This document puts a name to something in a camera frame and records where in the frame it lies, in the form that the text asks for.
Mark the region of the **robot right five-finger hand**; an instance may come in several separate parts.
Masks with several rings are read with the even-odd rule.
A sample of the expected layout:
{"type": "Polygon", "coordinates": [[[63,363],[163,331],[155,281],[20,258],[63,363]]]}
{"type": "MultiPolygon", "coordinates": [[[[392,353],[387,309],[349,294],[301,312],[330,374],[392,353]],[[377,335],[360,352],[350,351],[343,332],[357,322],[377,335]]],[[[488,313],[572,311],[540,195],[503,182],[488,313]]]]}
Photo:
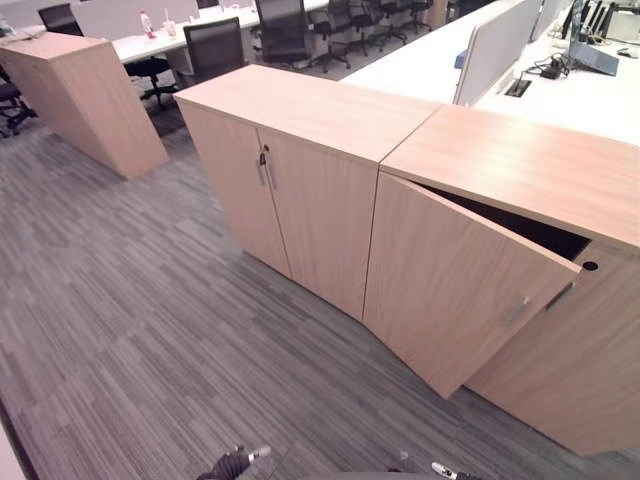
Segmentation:
{"type": "Polygon", "coordinates": [[[482,477],[470,474],[468,472],[455,471],[452,468],[439,462],[432,462],[431,468],[436,474],[449,480],[483,480],[482,477]]]}

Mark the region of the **robot left five-finger hand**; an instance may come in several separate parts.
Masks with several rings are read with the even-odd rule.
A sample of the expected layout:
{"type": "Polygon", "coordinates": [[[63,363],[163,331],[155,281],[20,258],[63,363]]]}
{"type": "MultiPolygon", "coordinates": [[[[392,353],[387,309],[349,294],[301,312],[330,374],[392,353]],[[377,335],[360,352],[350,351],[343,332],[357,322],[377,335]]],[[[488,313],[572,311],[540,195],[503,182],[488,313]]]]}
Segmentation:
{"type": "Polygon", "coordinates": [[[236,445],[233,450],[224,453],[209,471],[201,473],[197,480],[238,479],[258,459],[270,454],[271,447],[268,445],[253,450],[247,450],[244,445],[236,445]]]}

